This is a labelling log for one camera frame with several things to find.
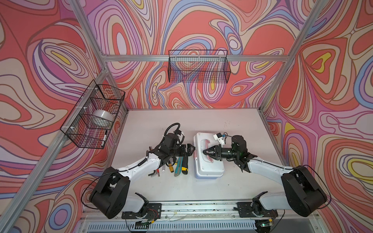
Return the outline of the white blue plastic tool box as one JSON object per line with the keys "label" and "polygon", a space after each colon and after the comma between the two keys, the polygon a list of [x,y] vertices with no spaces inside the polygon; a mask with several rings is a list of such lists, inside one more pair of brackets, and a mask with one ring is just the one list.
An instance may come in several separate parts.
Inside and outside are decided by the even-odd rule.
{"label": "white blue plastic tool box", "polygon": [[193,153],[195,176],[197,179],[217,179],[223,176],[224,164],[223,161],[214,160],[203,151],[213,146],[218,146],[217,137],[210,133],[197,133],[194,136]]}

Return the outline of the yellow black utility knife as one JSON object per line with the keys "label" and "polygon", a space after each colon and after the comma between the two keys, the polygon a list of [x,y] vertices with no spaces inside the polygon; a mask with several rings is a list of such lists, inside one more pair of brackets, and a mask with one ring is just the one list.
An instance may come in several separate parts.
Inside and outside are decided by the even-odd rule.
{"label": "yellow black utility knife", "polygon": [[182,161],[182,166],[181,166],[181,172],[184,174],[184,175],[187,175],[188,174],[188,156],[184,156],[183,157],[183,161]]}

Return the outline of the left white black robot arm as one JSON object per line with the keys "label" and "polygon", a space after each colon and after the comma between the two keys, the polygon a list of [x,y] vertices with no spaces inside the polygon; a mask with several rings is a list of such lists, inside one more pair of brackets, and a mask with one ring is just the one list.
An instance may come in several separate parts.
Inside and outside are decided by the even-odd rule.
{"label": "left white black robot arm", "polygon": [[194,146],[184,144],[185,136],[180,126],[178,122],[171,124],[160,143],[146,151],[144,158],[120,169],[109,167],[95,179],[96,185],[89,196],[93,209],[101,211],[108,219],[121,212],[136,218],[145,217],[149,212],[154,214],[155,210],[149,208],[149,201],[142,194],[128,194],[130,184],[163,166],[173,166],[177,158],[190,157],[194,153]]}

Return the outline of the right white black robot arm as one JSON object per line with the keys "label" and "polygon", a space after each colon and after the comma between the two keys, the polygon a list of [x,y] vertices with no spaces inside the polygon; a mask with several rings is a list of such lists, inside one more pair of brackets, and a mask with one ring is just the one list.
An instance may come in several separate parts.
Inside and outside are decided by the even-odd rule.
{"label": "right white black robot arm", "polygon": [[229,148],[219,144],[204,149],[203,154],[216,161],[234,162],[241,171],[261,175],[282,185],[282,192],[263,191],[252,199],[248,210],[255,216],[282,209],[307,217],[327,202],[326,193],[305,166],[292,168],[263,160],[248,151],[243,136],[232,136]]}

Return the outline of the black marker pen in basket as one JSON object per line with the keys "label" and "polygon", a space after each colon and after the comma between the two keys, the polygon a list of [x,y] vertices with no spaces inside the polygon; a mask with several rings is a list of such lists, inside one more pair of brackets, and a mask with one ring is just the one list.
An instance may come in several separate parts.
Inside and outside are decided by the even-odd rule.
{"label": "black marker pen in basket", "polygon": [[105,143],[106,143],[106,140],[107,140],[107,135],[108,135],[108,130],[105,130],[104,137],[103,137],[102,143],[101,143],[101,148],[105,147]]}

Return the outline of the aluminium mounting rail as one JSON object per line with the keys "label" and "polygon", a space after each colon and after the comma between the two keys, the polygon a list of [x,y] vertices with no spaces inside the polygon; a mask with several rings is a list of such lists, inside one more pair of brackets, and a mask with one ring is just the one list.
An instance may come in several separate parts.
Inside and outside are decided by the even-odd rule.
{"label": "aluminium mounting rail", "polygon": [[[236,220],[239,219],[239,212],[234,210],[238,207],[238,202],[251,202],[251,199],[241,200],[208,200],[208,201],[155,201],[161,203],[161,216],[158,221],[187,221],[187,220]],[[122,214],[118,214],[112,219],[108,219],[98,210],[84,210],[80,220],[91,221],[121,221]],[[317,217],[314,212],[308,217],[301,217],[293,210],[286,210],[285,219],[311,219]]]}

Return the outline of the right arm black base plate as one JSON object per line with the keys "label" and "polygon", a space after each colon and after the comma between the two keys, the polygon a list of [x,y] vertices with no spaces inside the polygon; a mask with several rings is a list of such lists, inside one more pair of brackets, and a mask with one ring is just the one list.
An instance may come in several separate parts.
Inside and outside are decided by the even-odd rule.
{"label": "right arm black base plate", "polygon": [[238,202],[233,210],[238,211],[239,217],[248,218],[277,218],[278,212],[276,210],[266,210],[256,202]]}

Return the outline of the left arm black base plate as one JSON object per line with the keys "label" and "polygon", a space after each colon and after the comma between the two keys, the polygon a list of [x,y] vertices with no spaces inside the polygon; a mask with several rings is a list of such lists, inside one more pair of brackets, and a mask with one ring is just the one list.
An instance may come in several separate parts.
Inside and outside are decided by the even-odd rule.
{"label": "left arm black base plate", "polygon": [[161,218],[162,204],[161,203],[149,203],[144,205],[138,212],[123,212],[122,219],[146,219],[157,220]]}

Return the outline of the grey duct tape roll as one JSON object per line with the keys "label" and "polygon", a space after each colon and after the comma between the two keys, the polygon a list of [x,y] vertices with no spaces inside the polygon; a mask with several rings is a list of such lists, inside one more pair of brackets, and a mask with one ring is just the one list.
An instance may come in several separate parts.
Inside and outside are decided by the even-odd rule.
{"label": "grey duct tape roll", "polygon": [[108,121],[113,121],[114,120],[114,117],[110,112],[108,112],[106,110],[102,110],[102,109],[95,110],[93,112],[93,115],[96,116],[96,117],[102,118],[104,120],[108,120]]}

